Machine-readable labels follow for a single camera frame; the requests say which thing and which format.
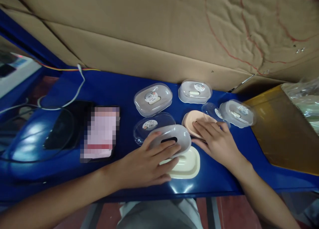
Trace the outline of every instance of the floor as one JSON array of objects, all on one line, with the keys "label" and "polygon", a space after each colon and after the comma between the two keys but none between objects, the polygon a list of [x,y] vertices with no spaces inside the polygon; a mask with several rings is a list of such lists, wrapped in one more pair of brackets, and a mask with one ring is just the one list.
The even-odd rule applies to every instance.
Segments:
[{"label": "floor", "polygon": [[[258,218],[245,196],[218,197],[217,205],[222,229],[261,229]],[[118,221],[121,219],[120,207],[121,205],[118,203],[105,204],[97,224],[97,229],[116,228]],[[206,199],[197,198],[197,207],[203,228],[208,229]],[[87,210],[87,207],[78,210],[55,229],[79,229]]]}]

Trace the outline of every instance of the cardboard wall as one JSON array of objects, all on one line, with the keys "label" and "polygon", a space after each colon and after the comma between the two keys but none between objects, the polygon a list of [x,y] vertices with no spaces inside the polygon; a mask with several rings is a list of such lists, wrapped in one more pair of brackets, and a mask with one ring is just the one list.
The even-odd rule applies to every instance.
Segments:
[{"label": "cardboard wall", "polygon": [[[253,74],[259,76],[255,82],[271,83],[319,76],[318,0],[0,3],[14,20],[24,23],[27,31],[71,65],[81,61],[92,68],[169,82],[205,79],[214,89],[224,91]],[[44,37],[52,32],[28,26],[20,13],[26,12],[23,6],[35,16],[33,21],[50,28],[54,40]],[[57,41],[69,53],[60,50]]]}]

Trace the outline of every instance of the blue table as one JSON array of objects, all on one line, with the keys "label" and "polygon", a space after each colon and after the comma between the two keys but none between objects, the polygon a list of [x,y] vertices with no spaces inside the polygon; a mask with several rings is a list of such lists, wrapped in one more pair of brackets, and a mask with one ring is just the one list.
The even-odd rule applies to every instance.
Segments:
[{"label": "blue table", "polygon": [[[119,105],[122,116],[119,140],[112,161],[124,157],[138,146],[134,142],[133,127],[143,117],[135,108],[133,98],[141,89],[158,81],[108,72],[85,71],[86,82],[78,96],[79,100],[93,101],[98,105]],[[79,72],[64,72],[49,94],[42,100],[43,106],[61,106],[73,98],[82,78]],[[191,110],[201,110],[202,105],[185,104],[178,98],[179,85],[165,83],[173,93],[173,102],[165,112],[170,113],[181,124],[183,116]],[[209,100],[220,105],[236,94],[213,91]],[[12,143],[3,157],[16,160],[37,160],[54,152],[42,149],[43,142],[52,129],[58,111],[37,110]],[[272,166],[264,156],[250,127],[230,129],[239,150],[253,164],[257,173],[277,192],[318,190],[319,177]],[[172,199],[184,197],[206,197],[238,195],[242,190],[236,179],[215,160],[193,145],[200,154],[200,171],[193,179],[172,179],[171,182],[148,188],[121,190],[103,202]],[[87,174],[107,163],[79,162],[80,149],[63,151],[52,160],[35,164],[0,162],[2,185],[0,202],[17,202],[53,185]]]}]

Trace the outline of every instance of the product label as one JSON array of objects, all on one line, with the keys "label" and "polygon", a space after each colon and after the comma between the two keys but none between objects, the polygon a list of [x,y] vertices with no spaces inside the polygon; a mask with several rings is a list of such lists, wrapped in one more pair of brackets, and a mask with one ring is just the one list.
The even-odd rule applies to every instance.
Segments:
[{"label": "product label", "polygon": [[194,85],[195,89],[198,90],[198,91],[204,91],[205,90],[205,86],[203,86],[202,84],[200,83],[197,83]]},{"label": "product label", "polygon": [[157,100],[158,95],[156,92],[149,92],[145,95],[145,101],[148,103],[153,103]]},{"label": "product label", "polygon": [[238,106],[238,110],[243,115],[248,115],[248,109],[245,106]]},{"label": "product label", "polygon": [[151,119],[151,120],[146,121],[143,124],[143,129],[147,130],[147,131],[150,131],[150,130],[156,128],[156,126],[157,126],[157,121],[154,120],[154,119]]},{"label": "product label", "polygon": [[215,109],[215,113],[217,114],[217,116],[218,116],[219,118],[224,119],[224,118],[222,117],[222,114],[220,113],[220,111],[219,111],[218,109]]}]

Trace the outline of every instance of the blurred phone screen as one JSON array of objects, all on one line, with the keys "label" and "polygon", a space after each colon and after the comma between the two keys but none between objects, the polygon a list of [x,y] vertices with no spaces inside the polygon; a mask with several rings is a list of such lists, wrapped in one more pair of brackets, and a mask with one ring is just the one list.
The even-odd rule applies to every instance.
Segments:
[{"label": "blurred phone screen", "polygon": [[88,121],[87,135],[84,137],[84,147],[81,158],[109,158],[116,145],[116,134],[119,130],[119,107],[95,107]]}]

